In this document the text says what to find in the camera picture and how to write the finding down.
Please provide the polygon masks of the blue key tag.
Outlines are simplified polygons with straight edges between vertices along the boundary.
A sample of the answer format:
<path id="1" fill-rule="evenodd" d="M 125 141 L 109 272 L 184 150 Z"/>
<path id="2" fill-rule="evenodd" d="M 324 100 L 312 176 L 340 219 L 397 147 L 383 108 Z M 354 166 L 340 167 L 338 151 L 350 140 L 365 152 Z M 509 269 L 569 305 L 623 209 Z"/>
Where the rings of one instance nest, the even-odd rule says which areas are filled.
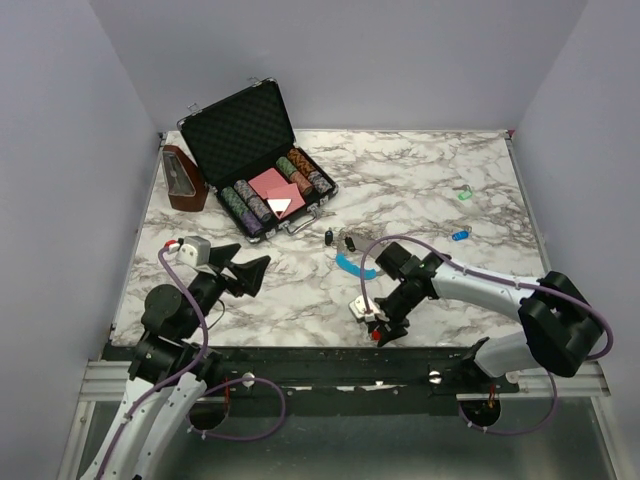
<path id="1" fill-rule="evenodd" d="M 457 231 L 455 231 L 452 235 L 451 235 L 451 239 L 453 241 L 462 241 L 462 240 L 467 240 L 471 237 L 472 234 L 472 227 L 471 226 L 465 226 Z"/>

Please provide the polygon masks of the black poker chip case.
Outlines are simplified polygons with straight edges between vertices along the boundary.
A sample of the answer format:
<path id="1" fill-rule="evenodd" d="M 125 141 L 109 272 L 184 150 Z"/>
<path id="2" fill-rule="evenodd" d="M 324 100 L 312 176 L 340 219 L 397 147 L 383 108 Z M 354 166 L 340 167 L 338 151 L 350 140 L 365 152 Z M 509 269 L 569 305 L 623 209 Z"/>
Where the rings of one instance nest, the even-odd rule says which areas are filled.
<path id="1" fill-rule="evenodd" d="M 299 146 L 278 82 L 259 80 L 177 123 L 205 183 L 214 192 L 243 236 L 259 243 L 280 231 L 293 236 L 321 216 L 321 208 L 338 192 L 330 175 Z M 259 214 L 236 188 L 273 169 L 283 181 L 291 176 L 280 166 L 289 162 L 307 181 L 303 204 L 278 218 Z"/>

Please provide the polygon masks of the red playing card deck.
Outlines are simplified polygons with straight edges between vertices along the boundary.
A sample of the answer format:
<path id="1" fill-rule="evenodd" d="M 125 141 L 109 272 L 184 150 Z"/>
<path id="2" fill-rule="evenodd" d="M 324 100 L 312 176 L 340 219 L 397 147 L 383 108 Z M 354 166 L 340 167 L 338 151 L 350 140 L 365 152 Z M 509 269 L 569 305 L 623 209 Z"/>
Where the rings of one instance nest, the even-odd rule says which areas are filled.
<path id="1" fill-rule="evenodd" d="M 287 181 L 275 168 L 270 168 L 248 181 L 251 188 L 267 203 L 269 198 L 290 198 L 291 204 L 286 214 L 279 220 L 288 217 L 305 206 L 305 201 L 295 183 Z"/>

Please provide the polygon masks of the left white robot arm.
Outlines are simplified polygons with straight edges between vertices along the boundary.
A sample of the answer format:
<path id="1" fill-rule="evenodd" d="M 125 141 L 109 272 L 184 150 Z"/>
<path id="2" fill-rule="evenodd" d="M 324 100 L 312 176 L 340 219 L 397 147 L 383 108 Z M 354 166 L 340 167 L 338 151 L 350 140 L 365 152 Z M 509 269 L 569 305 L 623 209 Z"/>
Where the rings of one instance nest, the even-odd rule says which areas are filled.
<path id="1" fill-rule="evenodd" d="M 145 298 L 144 332 L 124 393 L 84 478 L 151 478 L 191 407 L 220 387 L 222 358 L 208 348 L 206 317 L 225 293 L 256 296 L 271 261 L 236 263 L 240 248 L 187 236 L 160 249 L 158 260 L 172 281 Z"/>

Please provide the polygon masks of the white dealer button card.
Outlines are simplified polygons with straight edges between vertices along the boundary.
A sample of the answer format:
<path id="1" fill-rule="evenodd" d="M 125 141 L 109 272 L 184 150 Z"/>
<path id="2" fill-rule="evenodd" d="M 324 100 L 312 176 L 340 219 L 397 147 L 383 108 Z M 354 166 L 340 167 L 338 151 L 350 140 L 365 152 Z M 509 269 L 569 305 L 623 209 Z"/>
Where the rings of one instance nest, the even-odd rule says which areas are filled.
<path id="1" fill-rule="evenodd" d="M 291 199 L 269 198 L 267 204 L 277 218 L 282 218 L 291 204 Z"/>

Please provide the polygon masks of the brown wooden metronome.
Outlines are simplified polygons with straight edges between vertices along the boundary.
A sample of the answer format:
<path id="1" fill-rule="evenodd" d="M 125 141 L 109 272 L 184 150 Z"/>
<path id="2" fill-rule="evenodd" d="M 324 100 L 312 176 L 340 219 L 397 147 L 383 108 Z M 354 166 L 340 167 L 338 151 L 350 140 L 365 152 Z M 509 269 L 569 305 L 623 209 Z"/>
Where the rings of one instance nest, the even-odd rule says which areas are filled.
<path id="1" fill-rule="evenodd" d="M 208 188 L 196 164 L 181 148 L 174 145 L 165 145 L 161 154 L 171 207 L 180 212 L 202 211 Z"/>

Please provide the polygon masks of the black mounting rail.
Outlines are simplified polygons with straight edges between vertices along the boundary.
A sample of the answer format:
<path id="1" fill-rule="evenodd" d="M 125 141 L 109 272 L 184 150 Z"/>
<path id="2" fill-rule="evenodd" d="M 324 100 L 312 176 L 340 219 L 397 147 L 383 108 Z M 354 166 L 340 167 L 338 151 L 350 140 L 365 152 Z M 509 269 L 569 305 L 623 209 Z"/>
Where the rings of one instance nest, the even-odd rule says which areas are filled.
<path id="1" fill-rule="evenodd" d="M 235 417 L 454 416 L 465 395 L 485 401 L 491 392 L 516 393 L 505 378 L 463 371 L 466 351 L 433 348 L 222 347 L 214 384 L 221 393 L 198 400 L 197 415 Z"/>

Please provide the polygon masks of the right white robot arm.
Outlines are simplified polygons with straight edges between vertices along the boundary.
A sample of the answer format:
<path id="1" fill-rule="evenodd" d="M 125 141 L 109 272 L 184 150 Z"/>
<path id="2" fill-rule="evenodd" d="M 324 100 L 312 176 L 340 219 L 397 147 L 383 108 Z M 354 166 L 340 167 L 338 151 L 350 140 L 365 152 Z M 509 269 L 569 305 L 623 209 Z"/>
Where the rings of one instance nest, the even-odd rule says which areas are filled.
<path id="1" fill-rule="evenodd" d="M 537 367 L 570 378 L 607 332 L 572 281 L 556 271 L 519 279 L 435 252 L 418 258 L 396 242 L 368 253 L 399 283 L 388 296 L 365 302 L 365 323 L 378 346 L 406 336 L 409 314 L 426 299 L 462 301 L 520 323 L 519 332 L 480 339 L 462 357 L 461 382 L 474 392 L 509 372 Z"/>

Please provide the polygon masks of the blue silver carabiner keyring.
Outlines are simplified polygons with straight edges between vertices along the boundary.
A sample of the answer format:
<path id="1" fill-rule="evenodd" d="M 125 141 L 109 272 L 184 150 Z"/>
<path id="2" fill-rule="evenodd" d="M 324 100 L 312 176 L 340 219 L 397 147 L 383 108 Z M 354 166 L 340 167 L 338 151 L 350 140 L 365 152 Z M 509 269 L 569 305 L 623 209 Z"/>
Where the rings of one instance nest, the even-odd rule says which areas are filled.
<path id="1" fill-rule="evenodd" d="M 343 228 L 339 230 L 334 237 L 336 265 L 350 275 L 363 276 L 366 281 L 384 276 L 385 273 L 378 266 L 361 268 L 363 253 L 375 239 L 376 234 L 370 229 Z"/>

